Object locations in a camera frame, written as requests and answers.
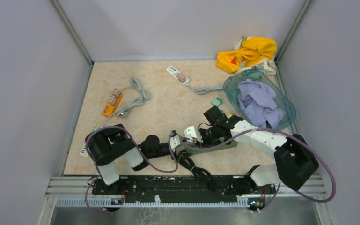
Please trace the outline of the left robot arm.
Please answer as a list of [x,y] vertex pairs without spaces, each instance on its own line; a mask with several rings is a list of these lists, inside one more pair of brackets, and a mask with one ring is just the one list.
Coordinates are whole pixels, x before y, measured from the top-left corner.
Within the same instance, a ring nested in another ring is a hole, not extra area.
[[110,194],[118,193],[122,187],[115,160],[124,157],[134,171],[140,171],[151,165],[149,160],[154,158],[170,155],[175,160],[179,145],[180,136],[176,131],[169,134],[167,142],[149,135],[141,144],[136,144],[123,124],[99,128],[85,138],[86,152],[103,180],[103,188]]

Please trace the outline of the green power strip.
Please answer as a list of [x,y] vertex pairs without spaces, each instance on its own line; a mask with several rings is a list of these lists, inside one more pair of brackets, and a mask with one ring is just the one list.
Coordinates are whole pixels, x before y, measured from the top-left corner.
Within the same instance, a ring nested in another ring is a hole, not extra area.
[[[205,146],[202,146],[201,142],[197,142],[197,143],[190,143],[189,144],[191,147],[193,148],[208,148]],[[192,155],[196,155],[196,154],[201,154],[201,153],[208,153],[208,152],[214,152],[214,151],[219,151],[219,150],[226,150],[226,149],[232,149],[238,146],[238,142],[236,141],[232,141],[229,144],[225,144],[223,146],[220,147],[214,147],[212,150],[193,150],[190,148],[185,148],[185,151],[189,154]]]

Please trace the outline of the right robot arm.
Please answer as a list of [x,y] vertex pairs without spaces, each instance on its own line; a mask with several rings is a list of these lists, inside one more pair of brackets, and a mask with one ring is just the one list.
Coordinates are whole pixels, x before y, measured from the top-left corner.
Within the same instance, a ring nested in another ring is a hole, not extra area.
[[302,136],[287,136],[268,128],[258,128],[243,118],[227,117],[213,106],[204,116],[208,128],[187,128],[186,135],[195,140],[197,146],[211,150],[232,141],[250,145],[274,159],[271,165],[257,165],[247,172],[245,188],[257,193],[264,185],[283,183],[292,190],[300,190],[319,168],[315,156],[308,150]]

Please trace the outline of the light green plug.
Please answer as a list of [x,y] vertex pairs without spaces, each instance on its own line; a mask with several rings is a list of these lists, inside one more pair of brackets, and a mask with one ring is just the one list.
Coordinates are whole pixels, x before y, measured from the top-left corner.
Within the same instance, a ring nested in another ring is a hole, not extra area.
[[219,97],[216,97],[211,101],[211,104],[213,106],[220,107],[222,105],[222,100]]

